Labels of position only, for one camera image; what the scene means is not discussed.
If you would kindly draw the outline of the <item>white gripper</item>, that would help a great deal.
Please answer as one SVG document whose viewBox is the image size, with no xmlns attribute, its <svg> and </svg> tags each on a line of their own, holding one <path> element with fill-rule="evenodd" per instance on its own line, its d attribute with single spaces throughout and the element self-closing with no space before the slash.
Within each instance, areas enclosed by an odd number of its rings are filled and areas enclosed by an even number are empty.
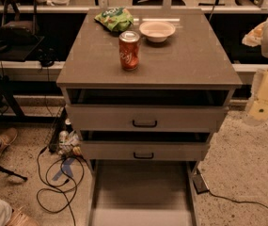
<svg viewBox="0 0 268 226">
<path fill-rule="evenodd" d="M 254 75 L 252 95 L 245 106 L 244 123 L 258 126 L 268 120 L 268 69 Z"/>
</svg>

